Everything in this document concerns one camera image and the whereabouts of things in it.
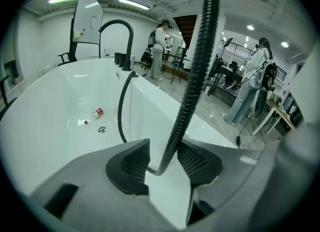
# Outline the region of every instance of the tiled floor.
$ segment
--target tiled floor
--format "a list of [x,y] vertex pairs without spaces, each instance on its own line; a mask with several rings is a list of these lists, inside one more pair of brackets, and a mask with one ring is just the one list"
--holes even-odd
[[[135,65],[134,69],[139,75],[143,75],[146,72],[144,69],[141,69],[141,66],[139,64]],[[179,83],[179,79],[176,77],[173,81],[173,84],[171,84],[171,74],[164,73],[164,78],[162,81],[151,79],[149,77],[149,74],[150,72],[148,72],[147,76],[145,76],[144,78],[159,87],[165,93],[169,94],[169,96],[174,98],[176,101],[180,103],[182,102],[183,95],[187,86],[186,81],[181,80],[181,83]],[[240,133],[241,129],[245,126],[247,119],[243,119],[242,122],[236,127],[228,125],[227,123],[225,123],[221,114],[227,113],[229,109],[229,105],[224,103],[219,98],[215,97],[213,94],[207,96],[205,93],[203,93],[198,102],[195,114],[210,126],[212,126],[214,129],[216,129],[223,136],[225,136],[230,142],[234,143],[234,145],[236,146],[236,137]],[[251,133],[255,130],[261,120],[263,120],[266,114],[267,113],[264,112],[259,118],[251,117],[250,121],[241,133],[241,149],[262,151],[264,147],[268,145],[268,143],[282,138],[282,136],[275,129],[273,129],[268,135],[266,135],[266,131],[272,124],[272,119],[270,119],[268,123],[255,136],[251,136]]]

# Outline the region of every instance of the faucet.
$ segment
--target faucet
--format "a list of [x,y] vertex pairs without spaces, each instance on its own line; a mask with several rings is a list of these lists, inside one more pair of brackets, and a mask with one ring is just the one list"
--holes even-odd
[[114,20],[110,20],[107,23],[103,24],[100,29],[98,30],[100,32],[100,41],[101,41],[101,33],[102,31],[105,30],[106,27],[112,25],[112,24],[122,24],[125,25],[128,30],[129,30],[129,40],[128,40],[128,45],[126,47],[126,56],[125,56],[125,61],[124,61],[124,68],[122,70],[124,71],[131,71],[131,64],[130,64],[130,57],[131,57],[131,48],[132,48],[132,41],[134,39],[134,30],[132,29],[131,25],[121,19],[114,19]]

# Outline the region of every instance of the shower hose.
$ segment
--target shower hose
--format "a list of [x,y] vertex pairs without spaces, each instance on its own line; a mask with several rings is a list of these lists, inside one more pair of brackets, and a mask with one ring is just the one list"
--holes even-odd
[[[147,168],[147,171],[153,175],[160,176],[165,172],[195,112],[203,85],[206,80],[207,70],[215,42],[219,16],[219,3],[220,0],[203,0],[199,36],[196,42],[189,80],[184,92],[178,115],[166,144],[160,166],[158,170],[153,170],[149,167]],[[135,74],[136,73],[132,71],[126,79],[120,95],[118,106],[118,129],[124,143],[126,143],[127,140],[122,130],[122,106],[130,80]]]

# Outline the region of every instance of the plastic bottle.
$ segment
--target plastic bottle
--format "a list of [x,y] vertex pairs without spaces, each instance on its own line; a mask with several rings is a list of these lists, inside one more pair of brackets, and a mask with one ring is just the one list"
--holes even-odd
[[93,121],[95,121],[96,119],[98,119],[100,116],[102,116],[104,113],[104,111],[102,110],[102,108],[98,108],[97,110],[95,110],[94,112],[92,112],[91,116],[84,121],[84,123],[86,125],[91,124]]

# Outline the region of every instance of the bathtub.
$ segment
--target bathtub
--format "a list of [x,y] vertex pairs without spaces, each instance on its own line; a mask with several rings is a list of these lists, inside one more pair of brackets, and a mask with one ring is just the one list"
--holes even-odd
[[[123,143],[117,112],[128,75],[113,58],[82,60],[56,67],[22,93],[0,122],[1,157],[16,190],[29,196],[77,157]],[[104,114],[85,125],[97,108]],[[151,168],[160,164],[179,108],[180,103],[142,76],[131,80],[122,109],[123,133],[128,142],[150,139]],[[101,126],[105,133],[98,132]],[[235,148],[195,114],[185,137]],[[182,229],[190,185],[176,156],[163,176],[147,172],[145,183],[151,202]],[[177,213],[163,199],[185,210]]]

